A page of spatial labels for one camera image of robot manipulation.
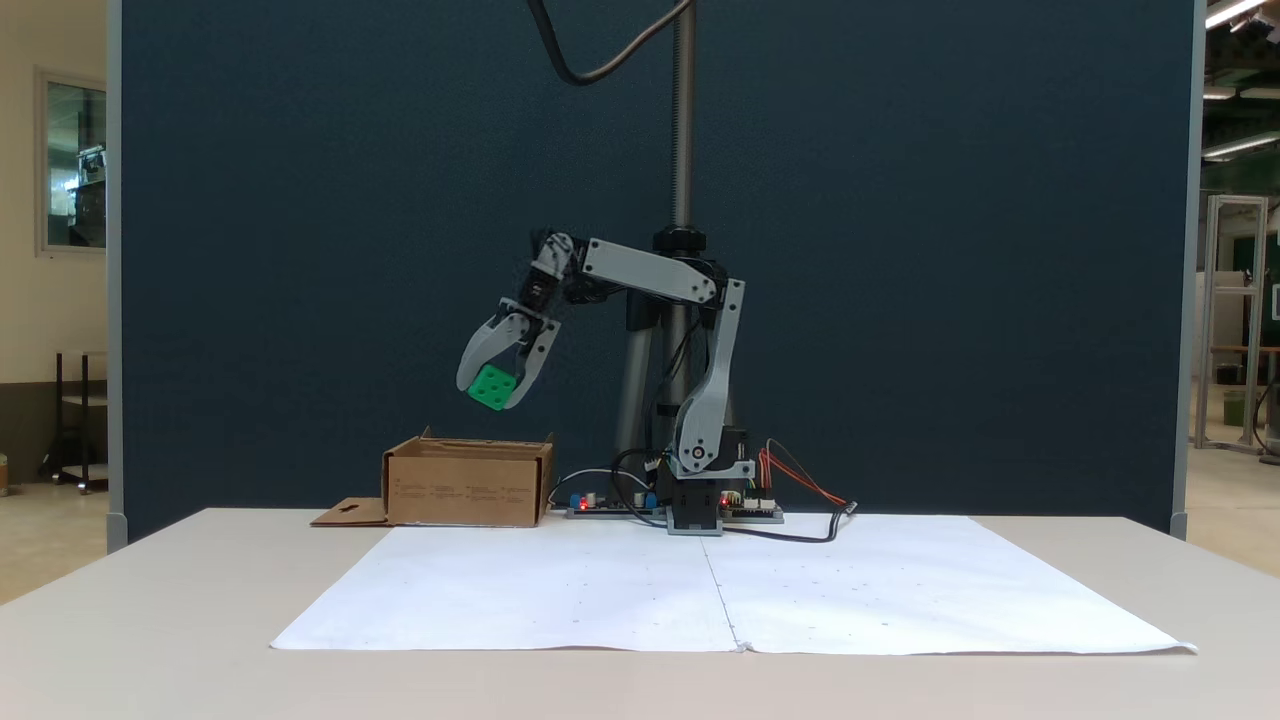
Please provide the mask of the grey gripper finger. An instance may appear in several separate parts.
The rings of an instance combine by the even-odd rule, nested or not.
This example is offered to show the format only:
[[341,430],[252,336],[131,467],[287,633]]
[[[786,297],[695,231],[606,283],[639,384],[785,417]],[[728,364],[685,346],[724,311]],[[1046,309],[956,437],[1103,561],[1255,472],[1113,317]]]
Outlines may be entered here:
[[529,359],[530,332],[532,318],[520,310],[497,313],[472,334],[467,342],[457,369],[457,389],[467,391],[481,375],[483,368],[497,359],[504,359],[504,372],[511,374],[513,388],[511,396],[525,396],[529,380],[525,380],[525,365]]
[[520,351],[517,352],[517,359],[520,360],[518,382],[507,398],[504,409],[509,410],[518,405],[536,384],[561,332],[561,327],[559,322],[541,322],[535,334],[530,334],[526,340],[520,341]]

